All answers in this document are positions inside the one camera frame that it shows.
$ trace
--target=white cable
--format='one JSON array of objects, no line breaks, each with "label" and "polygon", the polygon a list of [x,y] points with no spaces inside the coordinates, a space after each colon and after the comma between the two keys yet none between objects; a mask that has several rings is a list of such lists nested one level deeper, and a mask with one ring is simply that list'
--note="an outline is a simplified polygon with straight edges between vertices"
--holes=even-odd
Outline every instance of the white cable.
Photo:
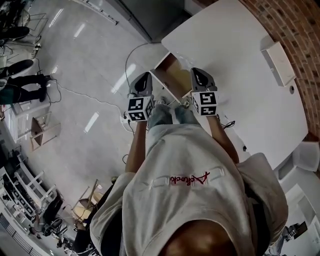
[{"label": "white cable", "polygon": [[[100,100],[98,100],[97,98],[91,97],[91,96],[89,96],[89,95],[82,94],[82,93],[78,93],[78,92],[75,92],[75,91],[73,91],[73,90],[69,90],[69,89],[67,89],[67,88],[62,87],[57,81],[55,81],[55,82],[56,82],[56,84],[57,84],[61,89],[66,90],[66,91],[68,91],[68,92],[70,92],[70,93],[73,93],[73,94],[76,94],[76,95],[79,95],[79,96],[85,96],[85,97],[88,97],[89,99],[96,100],[96,101],[99,102],[99,103],[108,104],[109,106],[112,106],[112,107],[117,108],[118,111],[119,111],[120,117],[122,116],[121,111],[120,111],[120,108],[119,108],[117,105],[111,104],[111,103],[106,102],[106,101],[100,101]],[[124,125],[123,123],[121,123],[121,124],[122,124],[122,127],[125,129],[126,132],[131,133],[131,134],[133,133],[131,130],[127,130],[127,128],[125,127],[125,125]]]}]

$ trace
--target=person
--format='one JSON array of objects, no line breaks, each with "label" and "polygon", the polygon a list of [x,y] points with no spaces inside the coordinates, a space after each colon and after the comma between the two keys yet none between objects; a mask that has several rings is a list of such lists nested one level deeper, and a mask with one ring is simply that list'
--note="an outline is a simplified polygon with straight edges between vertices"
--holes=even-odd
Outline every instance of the person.
[{"label": "person", "polygon": [[174,112],[180,124],[164,99],[155,105],[147,148],[147,122],[137,123],[125,173],[91,221],[93,244],[108,253],[104,238],[120,213],[128,256],[262,256],[288,218],[266,157],[239,163],[216,116],[207,117],[210,136],[192,111]]},{"label": "person", "polygon": [[[51,80],[50,75],[26,75],[17,78],[9,77],[6,83],[0,84],[0,105],[14,104],[39,100],[43,102],[47,93],[47,82]],[[28,91],[22,87],[29,84],[39,84],[38,90]]]},{"label": "person", "polygon": [[37,212],[35,213],[33,227],[31,226],[29,228],[29,232],[32,235],[38,235],[38,233],[41,233],[47,236],[46,231],[50,227],[55,228],[61,224],[61,221],[56,221],[55,223],[53,223],[53,221],[56,220],[56,215],[58,214],[63,202],[64,201],[61,198],[60,193],[57,191],[55,199],[48,205],[43,215],[39,217],[39,214]]}]

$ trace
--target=light blue jeans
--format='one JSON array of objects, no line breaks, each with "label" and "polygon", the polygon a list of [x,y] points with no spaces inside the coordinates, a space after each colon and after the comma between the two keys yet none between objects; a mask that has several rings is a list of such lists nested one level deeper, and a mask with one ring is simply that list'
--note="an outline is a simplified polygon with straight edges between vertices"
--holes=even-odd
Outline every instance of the light blue jeans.
[{"label": "light blue jeans", "polygon": [[[195,118],[194,113],[181,105],[174,109],[174,113],[180,124],[200,125]],[[172,124],[173,121],[172,115],[170,114],[170,107],[163,104],[155,105],[149,118],[149,130],[154,126]]]}]

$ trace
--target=white t-shirt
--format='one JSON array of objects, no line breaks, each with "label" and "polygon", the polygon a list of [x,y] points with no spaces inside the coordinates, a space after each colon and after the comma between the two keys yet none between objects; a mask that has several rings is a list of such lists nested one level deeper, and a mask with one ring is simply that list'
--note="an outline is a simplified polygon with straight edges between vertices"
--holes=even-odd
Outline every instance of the white t-shirt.
[{"label": "white t-shirt", "polygon": [[238,256],[254,256],[257,227],[244,180],[264,202],[271,242],[288,217],[283,190],[263,154],[237,167],[199,125],[158,125],[148,133],[139,171],[117,179],[92,219],[90,235],[100,251],[114,214],[122,208],[128,256],[156,256],[172,234],[193,220],[211,220],[228,233]]}]

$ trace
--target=forearm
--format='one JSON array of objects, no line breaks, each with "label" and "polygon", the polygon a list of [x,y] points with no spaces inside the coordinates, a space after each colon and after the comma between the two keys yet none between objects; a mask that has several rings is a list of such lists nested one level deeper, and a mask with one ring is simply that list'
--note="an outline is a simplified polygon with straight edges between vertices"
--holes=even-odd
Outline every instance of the forearm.
[{"label": "forearm", "polygon": [[126,173],[137,173],[146,158],[147,122],[138,122],[125,165]]},{"label": "forearm", "polygon": [[227,136],[216,116],[207,116],[209,122],[212,138],[220,144],[221,147],[228,153],[235,164],[239,163],[238,153],[235,146]]}]

